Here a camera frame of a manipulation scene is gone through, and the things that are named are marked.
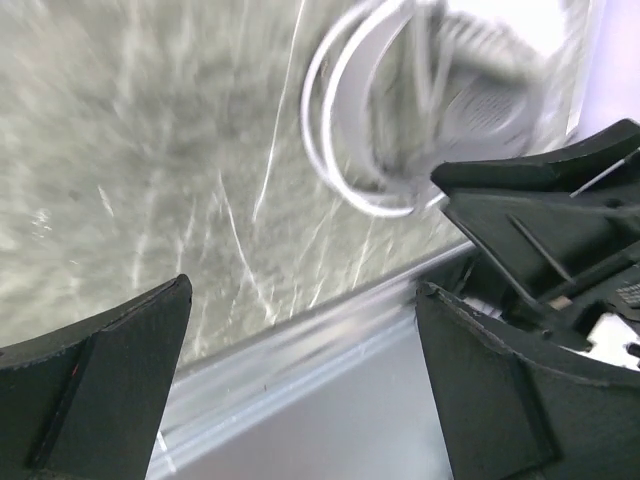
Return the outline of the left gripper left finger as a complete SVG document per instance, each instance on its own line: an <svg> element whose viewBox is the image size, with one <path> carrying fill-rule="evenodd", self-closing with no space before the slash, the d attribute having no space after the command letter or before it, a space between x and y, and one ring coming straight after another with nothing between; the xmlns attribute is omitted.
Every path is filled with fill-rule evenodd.
<svg viewBox="0 0 640 480"><path fill-rule="evenodd" d="M144 478L191 306L181 274L2 348L2 478Z"/></svg>

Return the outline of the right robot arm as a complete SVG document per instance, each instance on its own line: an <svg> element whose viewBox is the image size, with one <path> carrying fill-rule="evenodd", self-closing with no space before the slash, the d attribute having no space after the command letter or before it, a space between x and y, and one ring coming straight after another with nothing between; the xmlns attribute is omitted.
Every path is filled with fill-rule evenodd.
<svg viewBox="0 0 640 480"><path fill-rule="evenodd" d="M474 244L457 294L587 358L639 367L639 126L543 154L445 163L443 213Z"/></svg>

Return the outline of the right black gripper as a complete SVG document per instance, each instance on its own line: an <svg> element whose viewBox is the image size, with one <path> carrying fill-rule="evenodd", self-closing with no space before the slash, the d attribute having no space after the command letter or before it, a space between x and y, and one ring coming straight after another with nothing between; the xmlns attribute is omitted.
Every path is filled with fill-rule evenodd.
<svg viewBox="0 0 640 480"><path fill-rule="evenodd" d="M622 119L557 150L432 171L445 215L511 288L507 318L639 324L639 167L614 164L638 147L639 124Z"/></svg>

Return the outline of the white headphones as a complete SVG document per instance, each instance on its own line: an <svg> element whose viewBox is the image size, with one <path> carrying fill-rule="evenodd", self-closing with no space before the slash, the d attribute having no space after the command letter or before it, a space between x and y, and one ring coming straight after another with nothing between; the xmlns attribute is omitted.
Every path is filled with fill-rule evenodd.
<svg viewBox="0 0 640 480"><path fill-rule="evenodd" d="M319 179L360 212L399 218L441 200L444 162L505 159L575 134L600 1L360 1L320 41L303 82L301 137ZM407 162L375 153L367 110L387 52L412 40L424 141Z"/></svg>

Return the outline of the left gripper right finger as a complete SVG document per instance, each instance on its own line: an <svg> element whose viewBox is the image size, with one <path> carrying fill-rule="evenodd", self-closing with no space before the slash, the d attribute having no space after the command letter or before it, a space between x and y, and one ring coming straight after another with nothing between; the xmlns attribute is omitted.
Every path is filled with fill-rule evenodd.
<svg viewBox="0 0 640 480"><path fill-rule="evenodd" d="M417 290L422 350L456 479L636 479L639 374Z"/></svg>

